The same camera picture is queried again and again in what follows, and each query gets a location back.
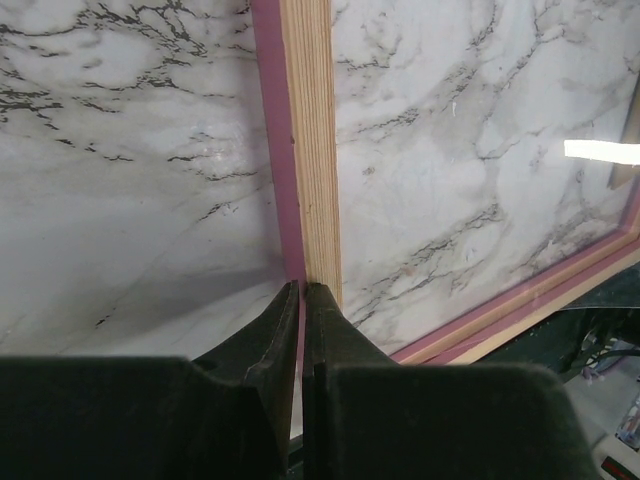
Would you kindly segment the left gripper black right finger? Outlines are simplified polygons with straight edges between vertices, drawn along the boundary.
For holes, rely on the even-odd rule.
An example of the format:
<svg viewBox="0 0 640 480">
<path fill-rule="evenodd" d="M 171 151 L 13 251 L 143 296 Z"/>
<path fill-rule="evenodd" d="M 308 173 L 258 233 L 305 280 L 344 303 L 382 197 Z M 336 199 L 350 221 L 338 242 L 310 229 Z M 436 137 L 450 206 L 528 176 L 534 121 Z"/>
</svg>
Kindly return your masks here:
<svg viewBox="0 0 640 480">
<path fill-rule="evenodd" d="M 394 362 L 306 290 L 304 475 L 308 479 L 594 479 L 559 380 L 532 365 Z"/>
</svg>

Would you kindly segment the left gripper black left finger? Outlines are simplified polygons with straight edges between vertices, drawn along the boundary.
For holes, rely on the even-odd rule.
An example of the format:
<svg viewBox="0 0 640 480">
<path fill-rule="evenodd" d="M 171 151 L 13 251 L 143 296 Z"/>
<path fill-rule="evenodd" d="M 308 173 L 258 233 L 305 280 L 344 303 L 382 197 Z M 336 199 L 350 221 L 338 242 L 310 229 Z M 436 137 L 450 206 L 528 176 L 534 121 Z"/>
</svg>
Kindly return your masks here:
<svg viewBox="0 0 640 480">
<path fill-rule="evenodd" d="M 299 287 L 196 359 L 5 357 L 5 479 L 280 479 Z"/>
</svg>

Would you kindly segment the pink wooden picture frame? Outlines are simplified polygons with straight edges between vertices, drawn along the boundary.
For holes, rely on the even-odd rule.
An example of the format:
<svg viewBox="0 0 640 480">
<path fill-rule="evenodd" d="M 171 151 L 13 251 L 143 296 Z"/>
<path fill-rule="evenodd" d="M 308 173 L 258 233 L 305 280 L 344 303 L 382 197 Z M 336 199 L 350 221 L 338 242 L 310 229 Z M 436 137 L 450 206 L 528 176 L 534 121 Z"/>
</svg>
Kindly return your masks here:
<svg viewBox="0 0 640 480">
<path fill-rule="evenodd" d="M 285 272 L 342 298 L 331 4 L 251 4 Z M 470 363 L 639 260 L 639 198 L 621 231 L 394 354 Z"/>
</svg>

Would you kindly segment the building photo print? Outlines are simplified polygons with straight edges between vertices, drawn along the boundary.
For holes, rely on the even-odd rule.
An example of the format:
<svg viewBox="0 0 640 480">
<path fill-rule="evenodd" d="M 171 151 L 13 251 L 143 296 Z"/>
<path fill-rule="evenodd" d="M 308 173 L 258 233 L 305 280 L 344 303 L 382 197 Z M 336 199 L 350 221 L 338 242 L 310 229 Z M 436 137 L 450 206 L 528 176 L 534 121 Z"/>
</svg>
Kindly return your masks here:
<svg viewBox="0 0 640 480">
<path fill-rule="evenodd" d="M 639 82 L 636 82 L 621 136 L 622 143 L 639 143 Z M 615 165 L 611 170 L 608 187 L 615 190 L 639 174 L 639 168 Z"/>
</svg>

